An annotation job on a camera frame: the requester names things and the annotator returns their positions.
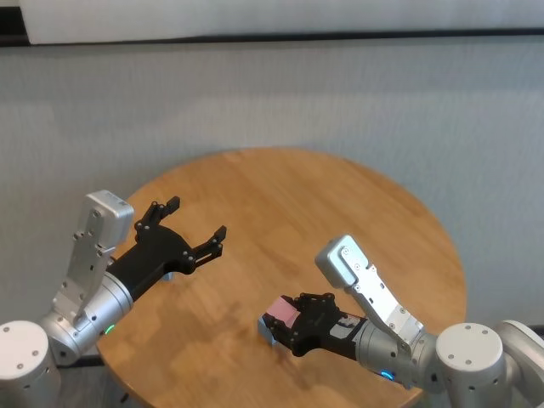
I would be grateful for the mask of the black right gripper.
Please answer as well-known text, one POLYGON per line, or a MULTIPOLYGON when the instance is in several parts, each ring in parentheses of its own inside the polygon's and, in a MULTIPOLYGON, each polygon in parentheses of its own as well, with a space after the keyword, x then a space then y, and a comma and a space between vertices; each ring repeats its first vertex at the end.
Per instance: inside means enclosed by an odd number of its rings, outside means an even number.
POLYGON ((303 357, 315 349, 324 349, 350 360, 356 359, 356 336, 366 317, 343 312, 335 295, 301 293, 292 300, 298 312, 286 316, 265 313, 261 317, 266 337, 272 345, 281 344, 292 354, 303 357))

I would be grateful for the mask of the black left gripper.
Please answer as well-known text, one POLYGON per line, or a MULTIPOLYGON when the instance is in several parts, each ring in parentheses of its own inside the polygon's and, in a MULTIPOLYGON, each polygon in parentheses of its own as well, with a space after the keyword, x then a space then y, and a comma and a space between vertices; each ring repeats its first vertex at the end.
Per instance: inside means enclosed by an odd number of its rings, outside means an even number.
POLYGON ((179 207, 180 198, 176 195, 165 204, 153 201, 134 225, 138 232, 136 244, 107 268, 107 272, 128 290, 132 300, 138 300, 170 272, 191 275, 202 265, 222 256, 227 235, 224 225, 209 240, 192 248, 181 235, 159 225, 179 207))

